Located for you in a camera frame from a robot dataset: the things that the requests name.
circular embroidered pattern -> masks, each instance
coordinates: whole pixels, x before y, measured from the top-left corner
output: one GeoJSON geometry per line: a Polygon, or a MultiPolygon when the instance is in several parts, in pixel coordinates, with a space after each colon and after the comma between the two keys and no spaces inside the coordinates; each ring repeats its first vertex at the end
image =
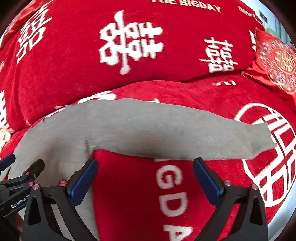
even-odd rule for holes
{"type": "Polygon", "coordinates": [[[269,80],[287,94],[295,94],[296,53],[279,40],[265,40],[259,54],[269,80]]]}

gray garment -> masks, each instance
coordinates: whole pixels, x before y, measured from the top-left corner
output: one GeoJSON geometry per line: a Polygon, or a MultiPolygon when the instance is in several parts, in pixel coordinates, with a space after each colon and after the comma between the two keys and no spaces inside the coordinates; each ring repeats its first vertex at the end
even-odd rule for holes
{"type": "MultiPolygon", "coordinates": [[[[207,111],[135,99],[93,100],[66,106],[30,129],[15,149],[17,161],[9,178],[20,176],[41,158],[45,170],[36,182],[56,185],[69,179],[96,149],[139,157],[217,160],[252,159],[276,146],[267,124],[247,125],[207,111]]],[[[96,234],[91,200],[84,202],[78,213],[96,234]]]]}

